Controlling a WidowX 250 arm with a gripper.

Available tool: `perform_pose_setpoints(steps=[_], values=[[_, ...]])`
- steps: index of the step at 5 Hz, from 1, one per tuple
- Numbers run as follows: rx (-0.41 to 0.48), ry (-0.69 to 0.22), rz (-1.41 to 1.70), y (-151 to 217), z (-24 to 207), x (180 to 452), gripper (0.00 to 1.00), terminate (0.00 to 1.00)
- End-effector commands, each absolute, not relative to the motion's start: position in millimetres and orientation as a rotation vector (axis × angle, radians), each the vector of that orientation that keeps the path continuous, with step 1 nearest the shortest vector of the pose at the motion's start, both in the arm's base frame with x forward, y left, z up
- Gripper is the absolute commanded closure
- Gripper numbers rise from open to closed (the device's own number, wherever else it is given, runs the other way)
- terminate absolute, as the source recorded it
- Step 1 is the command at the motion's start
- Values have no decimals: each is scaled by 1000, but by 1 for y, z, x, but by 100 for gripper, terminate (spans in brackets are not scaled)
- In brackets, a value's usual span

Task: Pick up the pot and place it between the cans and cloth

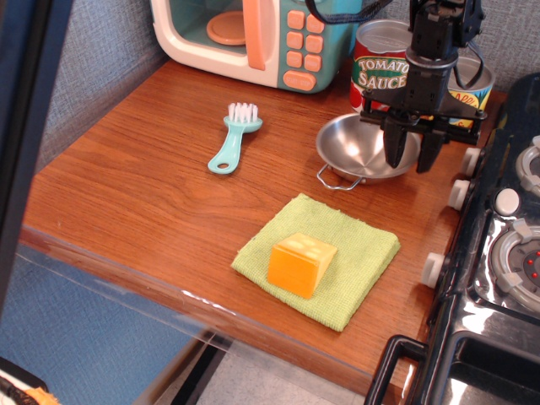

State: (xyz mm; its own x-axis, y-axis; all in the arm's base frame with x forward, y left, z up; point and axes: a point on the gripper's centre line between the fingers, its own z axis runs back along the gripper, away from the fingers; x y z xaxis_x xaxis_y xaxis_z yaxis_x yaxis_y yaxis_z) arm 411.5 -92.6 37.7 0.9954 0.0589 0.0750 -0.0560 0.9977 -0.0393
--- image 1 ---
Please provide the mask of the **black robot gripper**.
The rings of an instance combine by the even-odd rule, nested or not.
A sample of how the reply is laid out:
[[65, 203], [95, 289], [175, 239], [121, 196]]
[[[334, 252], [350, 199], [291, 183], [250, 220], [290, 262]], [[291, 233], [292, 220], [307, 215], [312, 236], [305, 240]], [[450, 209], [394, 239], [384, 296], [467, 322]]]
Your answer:
[[383, 131], [386, 162], [401, 163], [408, 133], [423, 136], [417, 172], [430, 171], [443, 145], [450, 141], [475, 144], [486, 114], [454, 98], [448, 91], [451, 73], [458, 85], [470, 89], [482, 74], [480, 67], [468, 84], [458, 77], [458, 57], [428, 60], [408, 57], [407, 82], [399, 89], [364, 91], [363, 120], [377, 123]]

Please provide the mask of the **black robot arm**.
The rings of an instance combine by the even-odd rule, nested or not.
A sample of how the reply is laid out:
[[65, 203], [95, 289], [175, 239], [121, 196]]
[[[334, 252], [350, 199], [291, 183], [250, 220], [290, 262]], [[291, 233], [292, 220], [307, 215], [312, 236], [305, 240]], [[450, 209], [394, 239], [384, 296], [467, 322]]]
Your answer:
[[367, 89], [361, 116], [383, 131], [386, 162], [399, 166], [409, 133], [421, 135], [417, 171], [431, 169], [451, 140], [474, 144], [486, 113], [457, 100], [448, 84], [458, 76], [459, 51], [471, 46], [485, 15], [479, 1], [412, 1], [406, 83], [398, 89]]

